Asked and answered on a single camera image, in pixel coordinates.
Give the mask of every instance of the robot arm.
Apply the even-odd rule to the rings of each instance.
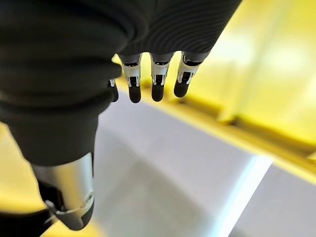
[[[84,228],[92,215],[98,115],[118,99],[114,54],[137,103],[141,53],[151,53],[159,101],[172,55],[182,51],[174,88],[182,97],[240,1],[0,1],[0,121],[68,228]]]

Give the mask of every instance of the gray floor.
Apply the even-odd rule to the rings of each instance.
[[[215,229],[254,161],[252,154],[120,94],[99,119],[96,219],[109,237],[219,236]],[[271,167],[231,236],[312,237],[315,198],[314,187]],[[301,228],[308,228],[306,235],[297,235]]]

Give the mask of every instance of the silver metal joint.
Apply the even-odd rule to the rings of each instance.
[[[110,85],[111,85],[111,87],[115,86],[115,79],[110,79]]]
[[[40,195],[51,214],[71,230],[84,228],[91,218],[94,203],[91,153],[63,165],[31,166]]]
[[[138,61],[135,62],[124,62],[121,59],[123,71],[125,74],[125,79],[127,81],[127,84],[129,87],[132,86],[140,86],[140,60],[141,60],[142,54],[140,54]]]
[[[169,59],[169,61],[166,61],[166,62],[158,62],[151,55],[151,59],[152,59],[153,85],[157,85],[157,81],[158,81],[158,84],[164,85],[167,78],[171,58]]]
[[[185,83],[189,84],[194,75],[197,73],[198,68],[203,62],[203,60],[187,60],[185,53],[182,52],[182,57],[179,64],[177,75],[178,82],[182,83],[182,80],[185,80]]]

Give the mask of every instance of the black fingertip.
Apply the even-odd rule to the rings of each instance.
[[[163,88],[164,85],[153,85],[152,88],[152,99],[159,102],[163,98]]]
[[[183,96],[185,96],[187,94],[189,85],[186,83],[179,83],[178,81],[176,81],[176,84],[174,86],[174,95],[181,98]]]
[[[128,88],[129,90],[129,98],[131,102],[138,103],[141,99],[141,92],[139,86],[132,86]]]
[[[118,91],[117,85],[115,84],[114,86],[111,86],[110,91],[112,92],[112,94],[114,96],[112,102],[117,101],[119,99],[119,91]]]

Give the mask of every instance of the yellow surface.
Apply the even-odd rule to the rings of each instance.
[[[0,123],[0,211],[30,213],[43,208],[45,206],[40,199],[37,183],[29,164],[22,158],[7,127]],[[79,232],[70,231],[61,222],[57,222],[42,236],[100,237],[102,235],[91,221]]]
[[[185,99],[173,95],[180,53],[160,103],[143,54],[142,99],[316,184],[315,10],[315,0],[243,0]]]

